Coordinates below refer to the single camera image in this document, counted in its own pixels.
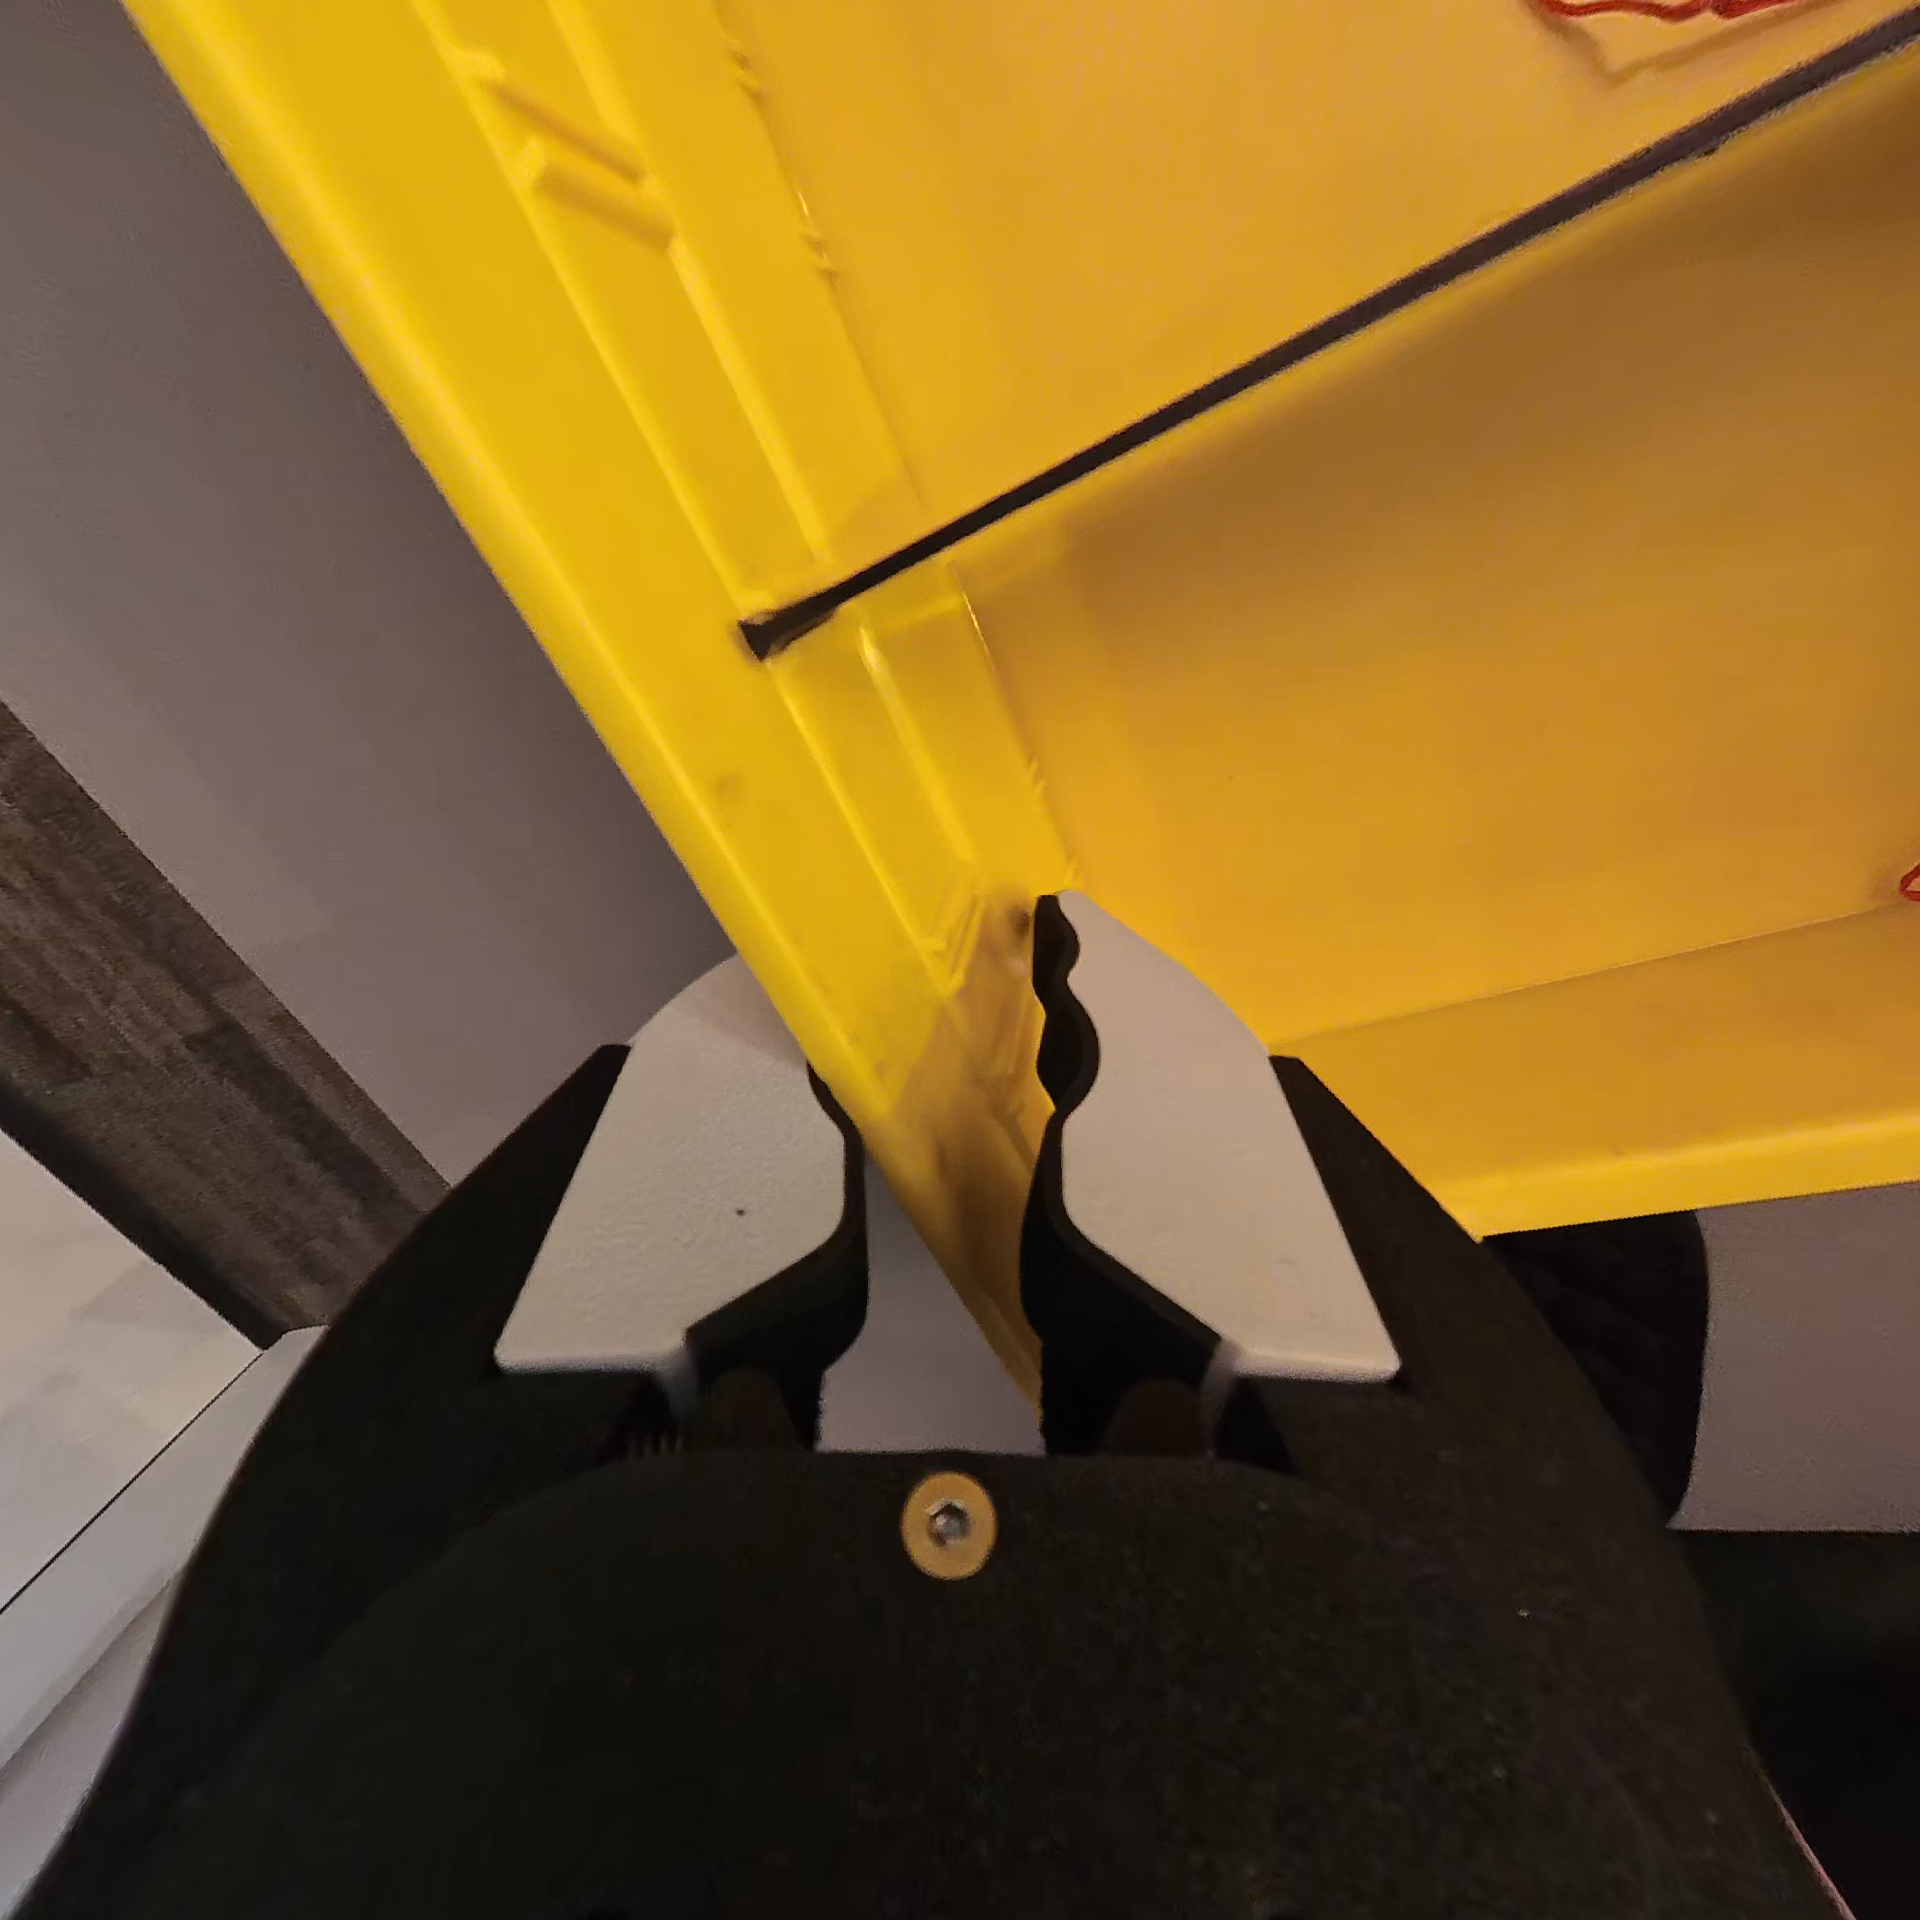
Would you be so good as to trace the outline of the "black oval pad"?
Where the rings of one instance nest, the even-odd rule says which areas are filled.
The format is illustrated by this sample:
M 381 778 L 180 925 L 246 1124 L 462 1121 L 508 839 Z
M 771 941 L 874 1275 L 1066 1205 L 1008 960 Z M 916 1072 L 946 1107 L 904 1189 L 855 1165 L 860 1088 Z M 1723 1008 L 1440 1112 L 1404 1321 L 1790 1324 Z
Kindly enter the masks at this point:
M 1712 1266 L 1699 1217 L 1628 1217 L 1486 1240 L 1573 1355 L 1664 1521 L 1690 1492 Z

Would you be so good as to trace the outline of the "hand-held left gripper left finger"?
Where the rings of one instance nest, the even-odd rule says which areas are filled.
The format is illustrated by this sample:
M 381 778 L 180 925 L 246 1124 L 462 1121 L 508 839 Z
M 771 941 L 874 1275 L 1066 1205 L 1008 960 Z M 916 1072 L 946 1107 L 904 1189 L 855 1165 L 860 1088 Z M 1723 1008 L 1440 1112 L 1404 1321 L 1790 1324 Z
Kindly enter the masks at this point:
M 635 1376 L 676 1425 L 760 1376 L 816 1450 L 869 1303 L 867 1151 L 733 956 L 626 1045 L 496 1367 Z

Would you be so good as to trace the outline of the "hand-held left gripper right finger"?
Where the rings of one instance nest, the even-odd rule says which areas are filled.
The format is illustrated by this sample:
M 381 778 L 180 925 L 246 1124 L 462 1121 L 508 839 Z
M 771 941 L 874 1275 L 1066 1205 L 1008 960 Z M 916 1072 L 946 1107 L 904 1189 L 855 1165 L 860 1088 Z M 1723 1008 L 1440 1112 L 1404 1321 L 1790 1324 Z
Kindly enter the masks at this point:
M 1278 1068 L 1197 973 L 1086 895 L 1035 906 L 1050 1116 L 1024 1203 L 1039 1434 L 1091 1456 L 1141 1393 L 1211 1450 L 1276 1380 L 1389 1385 L 1400 1354 Z

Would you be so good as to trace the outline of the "yellow plastic bin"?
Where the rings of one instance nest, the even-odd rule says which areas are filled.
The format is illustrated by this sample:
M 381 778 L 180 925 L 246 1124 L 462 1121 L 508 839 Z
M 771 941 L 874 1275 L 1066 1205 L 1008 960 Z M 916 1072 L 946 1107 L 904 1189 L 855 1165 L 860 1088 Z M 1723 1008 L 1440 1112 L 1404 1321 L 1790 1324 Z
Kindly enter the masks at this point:
M 1076 888 L 1474 1233 L 1916 1179 L 1916 5 L 127 5 L 1026 1395 Z

